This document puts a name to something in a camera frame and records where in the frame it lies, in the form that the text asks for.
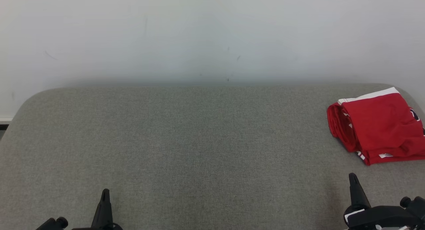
fabric texture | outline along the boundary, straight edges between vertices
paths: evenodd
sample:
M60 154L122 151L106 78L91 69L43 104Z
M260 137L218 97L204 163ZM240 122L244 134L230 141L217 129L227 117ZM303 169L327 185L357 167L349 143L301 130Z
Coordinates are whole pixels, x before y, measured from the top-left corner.
M329 132L335 100L389 87L41 92L0 141L0 229L89 227L104 188L124 230L345 229L350 172L374 206L425 195L425 161L366 166Z
M329 106L332 135L367 165L425 159L422 121L399 92L389 88L369 96Z

white trim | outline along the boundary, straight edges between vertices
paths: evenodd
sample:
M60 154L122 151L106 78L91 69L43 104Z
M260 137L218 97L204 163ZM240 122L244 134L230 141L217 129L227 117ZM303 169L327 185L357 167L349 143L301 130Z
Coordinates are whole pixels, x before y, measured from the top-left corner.
M413 109L410 109L410 112L412 113L413 118L415 118L415 115L416 115L415 111ZM421 120L418 115L416 115L416 117L418 118L416 121L420 121Z
M366 95L362 95L362 96L359 96L357 98L339 99L338 104L342 105L344 102L353 102L353 101L358 101L358 100L370 99L370 98L380 97L380 96L393 94L393 93L400 94L395 87L391 87L391 88L388 88L388 89L385 89L385 90L382 90L382 91L377 91L377 92L372 92L372 93L369 93L369 94L366 94Z
M349 213L349 214L346 214L346 215L344 215L344 218L346 219L346 222L348 223L348 217L349 217L349 216L351 216L351 215L353 215L353 214L356 214L356 213L358 213L358 212L363 212L363 211L364 211L364 209L359 210L359 211L355 211L355 212L352 212L352 213Z

black knob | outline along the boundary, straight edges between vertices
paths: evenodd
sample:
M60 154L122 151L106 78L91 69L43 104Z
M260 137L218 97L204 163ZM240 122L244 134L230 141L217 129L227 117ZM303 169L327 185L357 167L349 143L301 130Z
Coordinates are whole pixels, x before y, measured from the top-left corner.
M407 208L412 200L409 197L404 197L400 201L400 206Z
M61 228L68 227L68 221L64 217L59 217L56 219L56 222L60 225Z

red cloth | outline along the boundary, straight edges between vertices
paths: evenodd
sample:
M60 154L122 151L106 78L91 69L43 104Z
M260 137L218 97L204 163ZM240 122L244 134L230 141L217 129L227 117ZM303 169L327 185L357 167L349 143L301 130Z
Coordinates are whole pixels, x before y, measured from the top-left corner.
M425 159L422 121L399 93L334 103L327 114L332 135L367 165Z

gray fabric surface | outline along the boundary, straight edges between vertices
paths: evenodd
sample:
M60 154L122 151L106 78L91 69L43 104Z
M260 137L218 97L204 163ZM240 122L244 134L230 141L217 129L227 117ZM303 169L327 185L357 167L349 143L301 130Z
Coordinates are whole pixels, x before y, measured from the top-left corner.
M372 205L425 196L425 161L368 167L328 129L330 104L389 87L41 92L0 142L0 229L88 227L103 188L124 230L345 229L350 172Z

